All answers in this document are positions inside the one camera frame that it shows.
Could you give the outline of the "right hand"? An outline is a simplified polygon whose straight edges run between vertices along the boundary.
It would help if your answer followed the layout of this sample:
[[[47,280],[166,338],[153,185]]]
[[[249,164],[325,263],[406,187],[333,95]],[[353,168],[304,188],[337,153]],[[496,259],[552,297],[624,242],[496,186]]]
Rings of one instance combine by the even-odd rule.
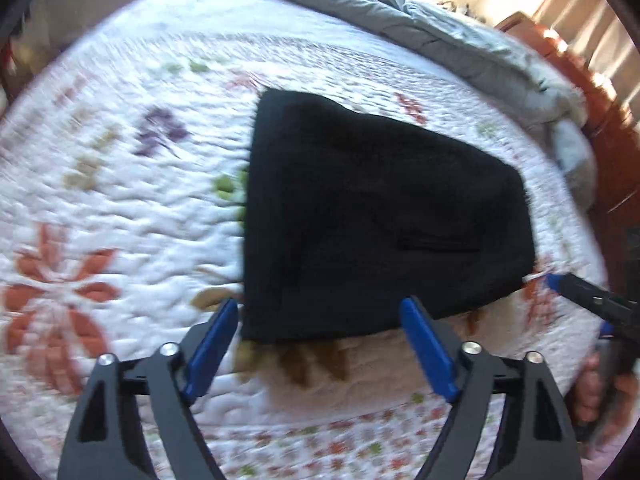
[[[574,383],[573,401],[568,404],[573,422],[586,424],[599,418],[604,396],[599,370],[600,354],[593,352],[582,364],[582,369]],[[620,395],[620,403],[608,416],[608,422],[598,440],[602,445],[611,441],[628,426],[634,411],[634,401],[638,396],[639,383],[635,374],[618,375],[614,385]]]

